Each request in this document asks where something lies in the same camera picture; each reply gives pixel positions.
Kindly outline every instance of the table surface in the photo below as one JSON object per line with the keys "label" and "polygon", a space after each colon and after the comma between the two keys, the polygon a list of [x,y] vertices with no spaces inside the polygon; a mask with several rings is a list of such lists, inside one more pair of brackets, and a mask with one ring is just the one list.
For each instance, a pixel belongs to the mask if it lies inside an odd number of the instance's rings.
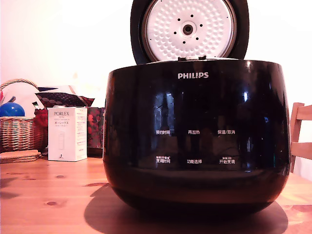
{"label": "table surface", "polygon": [[123,203],[101,158],[1,164],[1,233],[312,234],[312,182],[291,174],[268,208],[239,221],[172,221]]}

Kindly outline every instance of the glossy black surface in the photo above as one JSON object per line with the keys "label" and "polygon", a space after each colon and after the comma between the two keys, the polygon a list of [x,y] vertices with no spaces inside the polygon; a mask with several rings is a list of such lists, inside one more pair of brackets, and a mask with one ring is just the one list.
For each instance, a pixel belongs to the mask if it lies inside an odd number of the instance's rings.
{"label": "glossy black surface", "polygon": [[[131,46],[137,64],[151,62],[142,42],[143,18],[153,0],[134,0],[130,17]],[[247,0],[229,0],[236,15],[237,35],[234,46],[228,56],[233,59],[244,59],[249,42],[249,10]]]}
{"label": "glossy black surface", "polygon": [[278,197],[289,175],[288,116],[275,63],[172,61],[118,69],[107,87],[106,175],[139,209],[164,211],[170,203],[258,211]]}

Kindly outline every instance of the white box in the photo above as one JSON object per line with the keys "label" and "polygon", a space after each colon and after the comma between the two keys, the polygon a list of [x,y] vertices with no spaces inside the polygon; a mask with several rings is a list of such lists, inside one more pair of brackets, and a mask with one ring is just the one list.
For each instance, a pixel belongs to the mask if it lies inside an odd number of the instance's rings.
{"label": "white box", "polygon": [[87,158],[87,108],[48,108],[48,159],[76,162]]}

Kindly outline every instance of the inner lid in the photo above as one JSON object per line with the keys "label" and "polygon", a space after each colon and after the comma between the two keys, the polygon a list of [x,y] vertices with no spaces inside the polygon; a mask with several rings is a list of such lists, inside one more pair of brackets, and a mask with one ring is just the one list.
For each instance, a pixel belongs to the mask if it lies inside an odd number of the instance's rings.
{"label": "inner lid", "polygon": [[153,0],[142,25],[151,61],[227,57],[236,39],[236,15],[228,0]]}

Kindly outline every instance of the rice cooker lid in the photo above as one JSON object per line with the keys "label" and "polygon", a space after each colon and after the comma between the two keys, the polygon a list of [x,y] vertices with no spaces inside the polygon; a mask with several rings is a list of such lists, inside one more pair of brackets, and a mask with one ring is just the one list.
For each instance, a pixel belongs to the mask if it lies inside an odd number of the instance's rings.
{"label": "rice cooker lid", "polygon": [[137,64],[180,58],[244,59],[247,0],[134,0],[131,44]]}

